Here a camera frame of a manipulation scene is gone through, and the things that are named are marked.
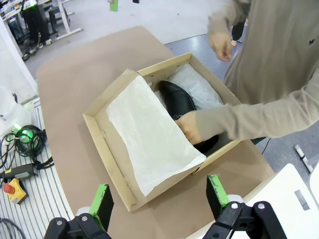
red button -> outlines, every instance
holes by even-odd
[[[9,193],[9,194],[13,194],[13,193],[14,193],[14,187],[11,186],[11,185],[8,184],[8,183],[5,183],[5,184],[4,184],[3,190],[4,190],[6,193]]]

white wall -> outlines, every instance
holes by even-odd
[[[19,103],[37,95],[37,84],[0,18],[0,87],[16,93]]]

sleeve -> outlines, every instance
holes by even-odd
[[[208,32],[227,32],[231,26],[244,21],[249,12],[251,0],[220,0],[208,17]]]
[[[198,111],[196,124],[204,139],[224,131],[231,139],[281,137],[304,130],[319,120],[319,68],[300,90],[267,104]]]

green tape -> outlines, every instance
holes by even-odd
[[[221,185],[218,175],[210,175],[208,176],[209,181],[211,183],[211,185],[213,186],[213,189],[217,195],[218,201],[220,203],[221,209],[223,210],[227,204],[229,203],[229,199],[228,196],[223,188],[223,186]]]
[[[118,0],[113,0],[113,3],[110,2],[110,10],[118,11]]]
[[[94,200],[92,202],[90,212],[89,212],[89,214],[91,214],[96,219],[96,221],[98,222],[98,224],[100,225],[101,228],[103,228],[103,225],[101,223],[98,212],[99,212],[102,200],[104,198],[104,194],[105,194],[107,189],[108,189],[107,184],[100,184],[99,185],[98,190],[95,194]]]

brown table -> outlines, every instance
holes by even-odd
[[[126,210],[82,114],[127,68],[139,70],[171,57],[146,29],[134,27],[66,52],[37,73],[48,141],[71,209],[75,213],[91,205],[98,184],[110,184],[115,205],[109,234],[114,239],[183,238],[209,223],[213,217],[205,195],[207,174],[219,174],[227,193],[241,196],[273,175],[258,149],[244,141],[147,205]]]

